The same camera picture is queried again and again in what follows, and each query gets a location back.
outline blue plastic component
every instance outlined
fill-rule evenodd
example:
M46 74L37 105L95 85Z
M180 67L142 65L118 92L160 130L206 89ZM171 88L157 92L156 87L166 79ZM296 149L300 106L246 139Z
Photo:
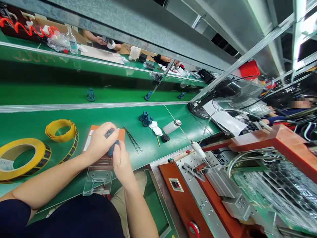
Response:
M182 99L185 94L185 92L182 92L180 95L178 95L178 99Z
M149 91L148 94L144 97L144 99L146 101L150 100L151 95L152 95L152 91Z
M144 121L143 121L143 126L144 127L148 127L149 125L151 125L153 121L153 117L147 117Z
M92 88L88 88L88 90L87 90L87 100L88 101L95 101L95 94L93 93Z
M143 111L142 115L139 116L140 121L144 121L148 117L149 113L147 111Z
M107 131L107 134L105 134L105 138L108 138L113 132L115 131L115 129L110 129ZM107 155L108 157L112 157L113 156L113 150L115 148L115 144L119 145L119 141L117 140L108 150Z

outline clear acrylic stand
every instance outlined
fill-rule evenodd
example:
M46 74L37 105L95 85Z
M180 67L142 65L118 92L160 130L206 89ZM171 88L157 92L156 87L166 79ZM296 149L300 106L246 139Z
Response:
M101 158L88 167L83 196L110 194L113 175L112 158Z

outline tweezers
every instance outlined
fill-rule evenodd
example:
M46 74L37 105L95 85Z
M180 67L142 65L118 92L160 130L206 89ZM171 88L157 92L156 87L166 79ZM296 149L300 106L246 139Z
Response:
M142 152L142 149L140 148L140 146L138 145L138 143L135 141L135 139L133 138L133 136L129 133L129 131L127 130L127 128L124 127L124 129L126 130L128 136L130 137L130 139L131 139L131 141L132 141L132 143L133 143L133 146L134 146L134 148L136 149L136 151L138 152L138 154L139 154L140 152L139 152L138 148L136 147L136 145L139 147L140 151Z

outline red air hose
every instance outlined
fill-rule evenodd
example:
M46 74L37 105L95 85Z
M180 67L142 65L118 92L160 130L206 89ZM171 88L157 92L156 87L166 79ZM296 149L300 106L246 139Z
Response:
M51 26L51 27L48 27L47 28L47 30L49 31L49 35L47 35L44 31L43 31L43 29L42 29L42 27L40 27L40 31L41 31L41 35L34 29L34 27L33 26L30 26L30 28L29 28L29 31L20 23L20 22L16 22L15 24L13 24L13 22L10 20L10 19L8 19L8 18L1 18L0 19L0 26L1 27L4 27L4 22L5 21L7 21L13 28L14 28L14 30L16 31L16 33L19 33L19 26L21 26L26 32L27 32L27 34L29 35L29 36L32 36L32 33L33 33L33 31L35 31L35 33L38 35L38 36L40 36L41 38L43 38L44 36L46 36L46 37L48 37L48 38L51 38L52 37L52 35L54 35L54 32L55 31L59 31L56 27L54 27L54 26Z

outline tape roll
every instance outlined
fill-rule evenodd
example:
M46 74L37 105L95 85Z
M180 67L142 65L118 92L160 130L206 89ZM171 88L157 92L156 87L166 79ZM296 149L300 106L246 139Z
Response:
M56 132L62 127L70 127L70 129L65 134L56 136ZM60 163L65 162L72 157L77 148L79 139L78 130L73 122L64 119L53 121L47 125L45 134L58 143L70 141L75 137L71 149ZM38 172L50 160L52 151L48 145L45 145L42 141L35 138L15 140L0 147L0 158L10 161L14 161L20 154L31 148L35 149L35 154L27 164L13 170L5 171L0 169L0 181L2 181L2 183L10 183L11 179L31 176Z

